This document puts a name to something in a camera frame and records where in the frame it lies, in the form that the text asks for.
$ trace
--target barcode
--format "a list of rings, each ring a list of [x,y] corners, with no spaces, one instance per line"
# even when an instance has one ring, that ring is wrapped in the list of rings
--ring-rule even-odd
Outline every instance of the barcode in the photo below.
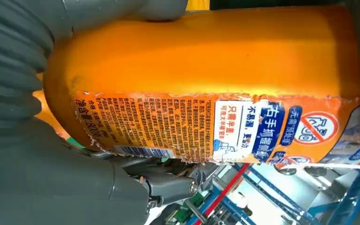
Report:
[[[158,158],[173,158],[173,152],[167,149],[156,149],[146,147],[134,147],[134,146],[116,146],[117,150],[124,152],[125,154],[134,156],[150,156]]]

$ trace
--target yellow object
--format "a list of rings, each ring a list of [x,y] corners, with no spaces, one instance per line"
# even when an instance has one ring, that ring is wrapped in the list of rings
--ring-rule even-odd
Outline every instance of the yellow object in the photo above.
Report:
[[[43,81],[43,74],[37,74],[39,80]],[[57,135],[67,140],[70,138],[70,135],[65,131],[65,129],[60,125],[57,119],[53,116],[52,111],[50,111],[49,106],[47,105],[45,99],[45,93],[43,90],[38,90],[33,93],[34,97],[36,97],[42,106],[42,111],[35,115],[40,120],[43,120],[50,124],[53,129],[56,131]]]
[[[318,162],[360,104],[360,61],[341,6],[208,11],[77,34],[54,50],[44,89],[65,130],[95,150],[193,161],[285,152]],[[310,118],[328,124],[314,129]],[[270,143],[264,128],[274,128]],[[296,137],[308,129],[311,143]]]
[[[209,10],[210,0],[188,0],[186,11]]]

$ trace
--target white label section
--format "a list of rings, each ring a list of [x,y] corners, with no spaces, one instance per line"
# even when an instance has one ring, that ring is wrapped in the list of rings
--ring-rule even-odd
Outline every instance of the white label section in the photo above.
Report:
[[[253,103],[245,101],[217,101],[213,159],[216,161],[239,161],[252,153],[262,107],[268,101]]]
[[[119,153],[132,155],[132,156],[174,158],[173,151],[170,150],[170,149],[136,147],[136,146],[123,146],[123,145],[116,145],[115,149]]]

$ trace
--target product label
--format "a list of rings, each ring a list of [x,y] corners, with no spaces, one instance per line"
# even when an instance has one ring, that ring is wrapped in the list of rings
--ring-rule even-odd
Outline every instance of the product label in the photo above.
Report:
[[[91,142],[119,154],[277,165],[360,156],[357,111],[347,123],[358,98],[78,92],[72,104]]]
[[[189,161],[211,158],[214,101],[208,97],[79,92],[73,104],[102,150]]]

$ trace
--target red prohibition sign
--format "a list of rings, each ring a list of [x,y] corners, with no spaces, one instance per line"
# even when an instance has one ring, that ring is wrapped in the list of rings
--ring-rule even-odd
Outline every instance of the red prohibition sign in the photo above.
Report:
[[[325,133],[323,135],[320,133],[319,130],[317,130],[314,124],[311,123],[311,118],[313,117],[316,117],[319,120],[326,121],[325,125],[322,126],[327,129],[328,133]],[[311,132],[311,134],[317,139],[316,141],[312,142],[312,141],[300,140],[298,138],[300,135],[303,135],[302,130],[305,128],[307,128]],[[333,138],[337,134],[338,130],[339,130],[338,120],[333,115],[327,112],[309,112],[302,115],[302,117],[300,118],[300,123],[297,128],[294,141],[299,144],[320,144]]]

